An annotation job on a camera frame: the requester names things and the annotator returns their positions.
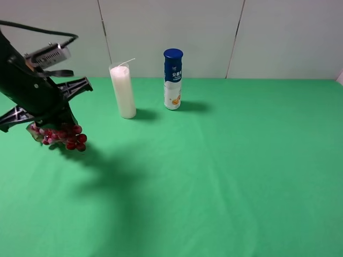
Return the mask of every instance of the grape cluster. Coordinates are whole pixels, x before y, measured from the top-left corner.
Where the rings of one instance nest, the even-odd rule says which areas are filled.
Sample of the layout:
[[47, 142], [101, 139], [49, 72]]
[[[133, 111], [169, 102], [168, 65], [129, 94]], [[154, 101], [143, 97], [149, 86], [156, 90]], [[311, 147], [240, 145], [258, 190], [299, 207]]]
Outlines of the grape cluster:
[[35, 123], [30, 125], [30, 129], [36, 133], [44, 145], [63, 143], [68, 150], [77, 149], [80, 152], [86, 150], [85, 142], [87, 136], [82, 134], [82, 127], [79, 125], [62, 124], [60, 130], [51, 128], [39, 128]]

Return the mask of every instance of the bottle label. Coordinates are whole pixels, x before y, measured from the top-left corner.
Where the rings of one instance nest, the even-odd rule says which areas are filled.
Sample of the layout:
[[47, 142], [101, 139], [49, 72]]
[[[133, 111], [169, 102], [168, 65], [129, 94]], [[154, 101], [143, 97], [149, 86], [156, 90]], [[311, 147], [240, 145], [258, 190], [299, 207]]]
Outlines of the bottle label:
[[165, 106], [170, 110], [179, 108], [181, 103], [181, 59], [165, 61]]
[[165, 106], [170, 110], [179, 108], [181, 103], [181, 81], [165, 81]]
[[182, 79], [181, 60], [165, 62], [165, 81], [179, 82]]

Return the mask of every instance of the yogurt bottle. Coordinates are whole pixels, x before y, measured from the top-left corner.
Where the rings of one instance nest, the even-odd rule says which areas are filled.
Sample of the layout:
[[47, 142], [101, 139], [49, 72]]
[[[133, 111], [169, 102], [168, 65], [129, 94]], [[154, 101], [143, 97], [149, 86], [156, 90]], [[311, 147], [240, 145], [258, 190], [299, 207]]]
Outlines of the yogurt bottle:
[[176, 110], [181, 104], [182, 56], [179, 49], [166, 50], [165, 56], [165, 106]]

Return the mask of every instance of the blue bottle cap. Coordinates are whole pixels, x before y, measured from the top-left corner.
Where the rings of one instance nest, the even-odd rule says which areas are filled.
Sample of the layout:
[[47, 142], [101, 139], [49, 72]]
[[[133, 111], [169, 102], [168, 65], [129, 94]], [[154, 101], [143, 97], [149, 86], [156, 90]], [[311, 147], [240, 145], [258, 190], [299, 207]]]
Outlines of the blue bottle cap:
[[165, 58], [168, 58], [168, 59], [181, 59], [183, 56], [183, 52], [176, 48], [170, 48], [170, 49], [167, 49], [163, 53], [163, 55], [165, 56]]

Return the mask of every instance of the panel seam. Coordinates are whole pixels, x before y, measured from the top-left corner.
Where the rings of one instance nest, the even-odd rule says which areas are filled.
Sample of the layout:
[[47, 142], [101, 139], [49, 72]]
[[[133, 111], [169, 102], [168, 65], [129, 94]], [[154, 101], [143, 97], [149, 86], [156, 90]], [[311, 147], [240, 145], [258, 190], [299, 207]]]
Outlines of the panel seam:
[[105, 40], [106, 40], [106, 47], [107, 47], [107, 51], [108, 51], [109, 60], [110, 60], [110, 62], [112, 64], [112, 57], [111, 57], [111, 52], [110, 52], [109, 46], [108, 46], [107, 33], [106, 33], [105, 23], [103, 22], [103, 17], [102, 17], [100, 3], [99, 3], [99, 0], [96, 0], [96, 1], [98, 3], [98, 7], [99, 7], [99, 12], [100, 12], [100, 17], [101, 17], [101, 25], [102, 25], [103, 34], [104, 34]]
[[237, 24], [237, 29], [236, 29], [235, 39], [234, 39], [234, 45], [232, 46], [232, 51], [231, 51], [231, 55], [230, 55], [229, 65], [228, 65], [227, 71], [226, 71], [226, 76], [225, 76], [226, 79], [229, 76], [229, 70], [230, 70], [230, 66], [231, 66], [231, 62], [232, 62], [232, 57], [233, 57], [234, 51], [235, 51], [237, 35], [238, 35], [238, 30], [240, 29], [240, 24], [241, 24], [241, 19], [242, 19], [242, 15], [243, 15], [244, 6], [245, 6], [245, 0], [243, 0], [243, 5], [242, 5], [241, 14], [240, 14], [240, 19], [238, 20], [238, 24]]

